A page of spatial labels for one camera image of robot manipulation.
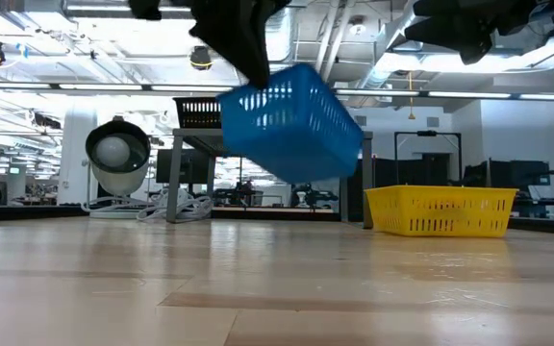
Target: wooden floor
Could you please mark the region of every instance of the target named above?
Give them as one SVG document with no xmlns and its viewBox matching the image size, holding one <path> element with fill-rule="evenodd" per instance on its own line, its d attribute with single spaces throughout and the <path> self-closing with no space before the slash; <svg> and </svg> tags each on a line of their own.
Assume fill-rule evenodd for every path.
<svg viewBox="0 0 554 346">
<path fill-rule="evenodd" d="M 554 235 L 0 223 L 0 345 L 554 346 Z"/>
</svg>

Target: blue plastic basket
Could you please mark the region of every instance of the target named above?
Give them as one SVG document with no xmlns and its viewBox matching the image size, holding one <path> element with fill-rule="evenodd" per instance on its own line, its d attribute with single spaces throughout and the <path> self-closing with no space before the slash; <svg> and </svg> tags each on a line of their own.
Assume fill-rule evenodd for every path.
<svg viewBox="0 0 554 346">
<path fill-rule="evenodd" d="M 363 131 L 315 70 L 298 64 L 268 87 L 217 96 L 224 145 L 287 183 L 354 174 Z"/>
</svg>

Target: white sphere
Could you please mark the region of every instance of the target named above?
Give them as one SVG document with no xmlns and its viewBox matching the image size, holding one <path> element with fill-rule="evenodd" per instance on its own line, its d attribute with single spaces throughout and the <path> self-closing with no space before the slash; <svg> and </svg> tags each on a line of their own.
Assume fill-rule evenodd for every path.
<svg viewBox="0 0 554 346">
<path fill-rule="evenodd" d="M 119 137 L 106 137 L 97 143 L 95 155 L 108 167 L 118 167 L 130 158 L 130 146 Z"/>
</svg>

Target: table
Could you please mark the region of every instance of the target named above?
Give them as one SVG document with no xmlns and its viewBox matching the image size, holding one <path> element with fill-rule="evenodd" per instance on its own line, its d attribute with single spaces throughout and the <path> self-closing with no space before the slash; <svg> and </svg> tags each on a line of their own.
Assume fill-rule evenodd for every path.
<svg viewBox="0 0 554 346">
<path fill-rule="evenodd" d="M 181 152 L 183 142 L 200 150 L 209 156 L 209 179 L 207 181 L 207 195 L 213 197 L 215 178 L 215 159 L 227 157 L 228 150 L 223 145 L 223 132 L 221 129 L 174 129 L 172 130 L 174 141 L 172 144 L 172 161 L 170 165 L 170 186 L 179 186 L 181 174 Z M 365 132 L 363 140 L 363 189 L 373 187 L 373 168 L 371 160 L 371 140 L 373 132 Z M 165 219 L 169 223 L 176 223 L 177 205 L 179 194 L 168 193 L 168 205 Z M 368 204 L 364 202 L 364 225 L 365 228 L 372 227 L 371 215 L 368 211 Z M 340 215 L 341 221 L 347 221 L 347 179 L 340 180 Z"/>
</svg>

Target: yellow plastic basket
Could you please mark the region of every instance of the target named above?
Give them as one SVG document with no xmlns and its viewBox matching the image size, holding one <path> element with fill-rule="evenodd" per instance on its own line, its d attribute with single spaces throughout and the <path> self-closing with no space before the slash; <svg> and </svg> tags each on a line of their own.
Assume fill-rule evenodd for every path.
<svg viewBox="0 0 554 346">
<path fill-rule="evenodd" d="M 516 189 L 403 185 L 365 193 L 376 231 L 501 237 L 508 228 Z"/>
</svg>

